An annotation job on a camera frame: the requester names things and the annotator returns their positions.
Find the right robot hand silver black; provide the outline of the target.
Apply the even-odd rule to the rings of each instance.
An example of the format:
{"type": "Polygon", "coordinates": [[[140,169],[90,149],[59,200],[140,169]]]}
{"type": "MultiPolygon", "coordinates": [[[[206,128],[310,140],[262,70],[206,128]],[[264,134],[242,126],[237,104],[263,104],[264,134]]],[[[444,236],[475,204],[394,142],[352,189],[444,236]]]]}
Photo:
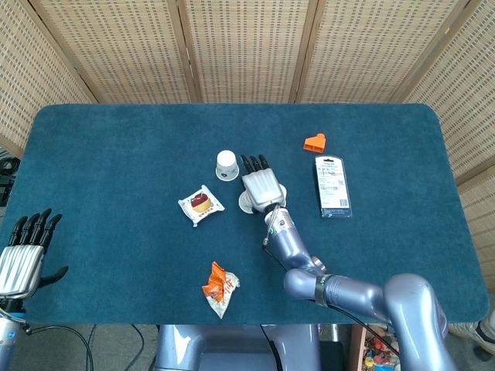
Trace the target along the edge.
{"type": "Polygon", "coordinates": [[[275,206],[284,206],[286,197],[266,157],[241,155],[241,161],[246,170],[241,179],[252,208],[267,213],[275,206]]]}

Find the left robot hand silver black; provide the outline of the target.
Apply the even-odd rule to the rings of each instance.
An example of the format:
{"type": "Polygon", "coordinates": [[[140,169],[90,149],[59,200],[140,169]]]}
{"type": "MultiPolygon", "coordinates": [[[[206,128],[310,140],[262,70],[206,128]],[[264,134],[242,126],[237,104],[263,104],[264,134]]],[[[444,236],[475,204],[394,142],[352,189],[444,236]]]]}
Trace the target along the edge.
{"type": "Polygon", "coordinates": [[[12,228],[9,241],[0,253],[0,299],[26,300],[45,286],[55,284],[68,272],[62,266],[55,274],[42,276],[45,256],[56,225],[62,216],[52,210],[21,217],[12,228]]]}

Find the white paper cup green flowers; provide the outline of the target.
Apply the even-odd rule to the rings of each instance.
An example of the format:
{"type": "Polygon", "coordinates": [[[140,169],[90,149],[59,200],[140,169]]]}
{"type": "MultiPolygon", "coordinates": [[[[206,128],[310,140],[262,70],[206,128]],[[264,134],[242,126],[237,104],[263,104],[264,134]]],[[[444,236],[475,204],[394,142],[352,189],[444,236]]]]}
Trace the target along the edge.
{"type": "Polygon", "coordinates": [[[244,190],[240,194],[240,196],[238,198],[238,206],[244,213],[247,213],[247,214],[254,214],[255,213],[255,210],[254,210],[253,205],[251,203],[251,199],[250,199],[248,192],[246,190],[244,190]]]}

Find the cake snack packet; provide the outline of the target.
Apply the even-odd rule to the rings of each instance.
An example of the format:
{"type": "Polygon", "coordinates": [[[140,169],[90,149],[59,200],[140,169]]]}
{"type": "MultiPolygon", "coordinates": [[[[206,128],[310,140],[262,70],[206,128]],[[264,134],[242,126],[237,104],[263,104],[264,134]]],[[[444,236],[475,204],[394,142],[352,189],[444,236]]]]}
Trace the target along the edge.
{"type": "Polygon", "coordinates": [[[201,185],[197,191],[185,199],[179,199],[178,204],[183,213],[192,221],[193,227],[197,227],[209,215],[225,210],[223,204],[206,185],[201,185]]]}

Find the orange plastic clip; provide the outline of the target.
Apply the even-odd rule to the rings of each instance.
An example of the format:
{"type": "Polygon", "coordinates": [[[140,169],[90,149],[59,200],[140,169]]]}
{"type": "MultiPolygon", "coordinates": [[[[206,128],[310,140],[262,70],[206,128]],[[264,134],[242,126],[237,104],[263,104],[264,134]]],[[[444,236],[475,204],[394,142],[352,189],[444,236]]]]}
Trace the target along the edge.
{"type": "Polygon", "coordinates": [[[303,149],[316,153],[323,153],[326,148],[326,136],[318,133],[315,136],[308,137],[304,140],[303,149]]]}

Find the clear blister pack card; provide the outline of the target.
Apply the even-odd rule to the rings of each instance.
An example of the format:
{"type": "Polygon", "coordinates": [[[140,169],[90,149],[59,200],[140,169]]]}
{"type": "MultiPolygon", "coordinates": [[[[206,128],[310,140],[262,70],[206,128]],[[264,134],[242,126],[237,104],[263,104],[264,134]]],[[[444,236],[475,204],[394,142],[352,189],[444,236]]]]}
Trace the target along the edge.
{"type": "Polygon", "coordinates": [[[321,217],[351,217],[353,213],[343,160],[331,155],[318,155],[315,169],[321,217]]]}

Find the black equipment beside table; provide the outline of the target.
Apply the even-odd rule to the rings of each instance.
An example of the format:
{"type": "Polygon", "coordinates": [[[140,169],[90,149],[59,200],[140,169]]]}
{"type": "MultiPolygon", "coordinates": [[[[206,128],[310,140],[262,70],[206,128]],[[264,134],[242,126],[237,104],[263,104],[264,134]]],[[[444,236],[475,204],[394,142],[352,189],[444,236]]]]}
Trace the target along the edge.
{"type": "Polygon", "coordinates": [[[0,151],[0,207],[6,207],[16,173],[20,166],[20,159],[7,156],[6,151],[0,151]]]}

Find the crumpled orange snack bag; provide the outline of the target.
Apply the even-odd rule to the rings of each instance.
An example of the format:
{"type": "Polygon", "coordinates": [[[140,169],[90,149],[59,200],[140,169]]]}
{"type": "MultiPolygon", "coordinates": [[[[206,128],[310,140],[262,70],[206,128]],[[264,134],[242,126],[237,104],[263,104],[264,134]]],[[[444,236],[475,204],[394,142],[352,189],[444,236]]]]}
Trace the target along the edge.
{"type": "Polygon", "coordinates": [[[235,274],[224,270],[216,261],[212,263],[208,283],[202,286],[202,290],[219,319],[224,317],[233,292],[240,286],[240,280],[235,274]]]}

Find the woven rattan screen panel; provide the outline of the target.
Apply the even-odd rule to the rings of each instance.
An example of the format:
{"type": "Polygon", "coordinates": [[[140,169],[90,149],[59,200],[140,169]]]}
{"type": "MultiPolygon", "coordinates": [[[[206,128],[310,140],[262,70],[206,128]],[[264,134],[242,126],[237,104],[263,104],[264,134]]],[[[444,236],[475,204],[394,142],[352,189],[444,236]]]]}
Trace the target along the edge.
{"type": "Polygon", "coordinates": [[[495,168],[458,190],[483,277],[488,289],[495,291],[495,168]]]}
{"type": "Polygon", "coordinates": [[[202,101],[183,0],[29,0],[99,103],[202,101]]]}
{"type": "Polygon", "coordinates": [[[0,148],[21,158],[41,108],[96,101],[31,2],[0,0],[0,148]]]}
{"type": "Polygon", "coordinates": [[[298,101],[390,101],[461,1],[323,0],[298,101]]]}
{"type": "Polygon", "coordinates": [[[495,0],[479,0],[405,101],[437,114],[456,178],[495,158],[495,0]]]}
{"type": "Polygon", "coordinates": [[[205,103],[288,103],[319,0],[177,0],[205,103]]]}

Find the blue table cloth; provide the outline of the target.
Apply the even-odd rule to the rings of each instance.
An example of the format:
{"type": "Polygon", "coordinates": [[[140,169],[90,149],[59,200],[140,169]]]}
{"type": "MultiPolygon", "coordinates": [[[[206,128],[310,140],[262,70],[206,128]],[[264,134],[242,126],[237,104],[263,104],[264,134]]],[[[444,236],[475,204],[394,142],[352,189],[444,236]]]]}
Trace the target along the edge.
{"type": "Polygon", "coordinates": [[[309,253],[333,274],[376,285],[414,273],[452,322],[484,317],[489,299],[439,119],[424,104],[63,104],[41,109],[9,197],[15,222],[62,216],[43,273],[69,267],[26,301],[35,324],[218,323],[202,286],[216,261],[236,274],[226,324],[340,322],[289,296],[261,248],[261,214],[239,209],[240,179],[219,180],[217,153],[263,155],[288,191],[309,253]],[[323,153],[303,149],[323,133],[323,153]],[[318,155],[344,162],[353,215],[322,218],[318,155]],[[178,200],[206,185],[225,210],[197,227],[178,200]]]}

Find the grey-blue robot torso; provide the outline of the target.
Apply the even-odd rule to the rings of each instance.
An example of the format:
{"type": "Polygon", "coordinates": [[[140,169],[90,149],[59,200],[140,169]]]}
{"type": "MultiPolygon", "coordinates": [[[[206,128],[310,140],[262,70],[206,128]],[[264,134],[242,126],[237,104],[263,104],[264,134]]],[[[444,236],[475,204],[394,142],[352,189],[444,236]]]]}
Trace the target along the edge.
{"type": "Polygon", "coordinates": [[[161,325],[152,371],[321,371],[318,327],[161,325]]]}

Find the crate of colourful toys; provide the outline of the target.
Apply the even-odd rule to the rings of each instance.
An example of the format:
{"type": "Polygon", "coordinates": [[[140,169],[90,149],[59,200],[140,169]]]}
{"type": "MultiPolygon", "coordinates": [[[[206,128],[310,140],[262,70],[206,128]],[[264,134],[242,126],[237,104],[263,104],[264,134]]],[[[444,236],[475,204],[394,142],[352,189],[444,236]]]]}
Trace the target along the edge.
{"type": "Polygon", "coordinates": [[[346,371],[401,371],[398,341],[385,325],[371,325],[370,329],[354,324],[351,329],[350,351],[346,371]]]}

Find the grey shoe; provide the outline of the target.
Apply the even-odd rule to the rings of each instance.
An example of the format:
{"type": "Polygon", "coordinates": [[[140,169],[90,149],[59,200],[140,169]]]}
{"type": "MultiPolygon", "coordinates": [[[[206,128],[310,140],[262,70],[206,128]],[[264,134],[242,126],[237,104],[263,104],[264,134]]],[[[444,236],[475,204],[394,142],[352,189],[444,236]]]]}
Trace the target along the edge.
{"type": "Polygon", "coordinates": [[[495,355],[495,309],[475,327],[476,342],[487,352],[495,355]]]}

